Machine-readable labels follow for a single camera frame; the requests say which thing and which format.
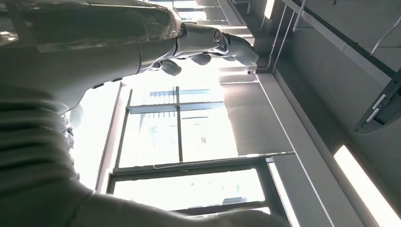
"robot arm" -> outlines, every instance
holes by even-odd
[[[2,226],[268,227],[260,211],[192,219],[99,195],[76,181],[59,114],[85,91],[147,69],[176,74],[173,58],[208,55],[252,65],[242,38],[185,24],[133,0],[0,0]]]
[[[4,96],[26,105],[35,97],[61,114],[77,106],[87,89],[107,81],[147,69],[176,75],[181,68],[174,58],[205,64],[205,56],[215,54],[245,65],[258,59],[244,39],[181,23],[164,7],[131,0],[57,1],[5,1],[18,39],[0,46]]]

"window pane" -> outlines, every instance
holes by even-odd
[[[181,112],[184,162],[238,157],[225,108]]]
[[[177,112],[130,114],[119,167],[176,163]]]
[[[175,87],[151,87],[132,89],[131,106],[173,104],[177,102]]]
[[[255,169],[117,182],[114,196],[163,210],[265,200]]]

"white cable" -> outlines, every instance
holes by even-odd
[[[401,16],[400,16],[400,18],[397,20],[397,22],[395,22],[394,26],[393,26],[386,34],[384,34],[383,37],[381,37],[381,38],[379,39],[379,41],[377,41],[375,47],[373,48],[372,52],[370,53],[370,56],[372,56],[373,53],[375,53],[376,49],[379,47],[379,45],[380,45],[380,43],[383,41],[383,39],[385,39],[385,37],[387,37],[387,36],[397,27],[397,25],[400,23],[400,21],[401,21]]]
[[[274,46],[276,45],[277,37],[279,36],[281,23],[283,22],[284,14],[286,13],[286,8],[287,8],[287,5],[284,6],[283,14],[281,15],[280,24],[279,24],[279,27],[277,28],[277,32],[276,32],[276,38],[274,38],[273,46],[272,46],[270,54],[269,54],[269,63],[267,64],[266,68],[257,68],[257,70],[266,70],[270,67],[271,57],[273,55]]]

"fluorescent light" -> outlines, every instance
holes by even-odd
[[[334,155],[341,170],[355,188],[358,195],[369,209],[379,226],[401,226],[397,216],[383,195],[369,179],[346,146],[342,146]]]
[[[264,15],[267,19],[270,19],[271,12],[273,11],[274,0],[267,0],[266,9],[264,10]]]

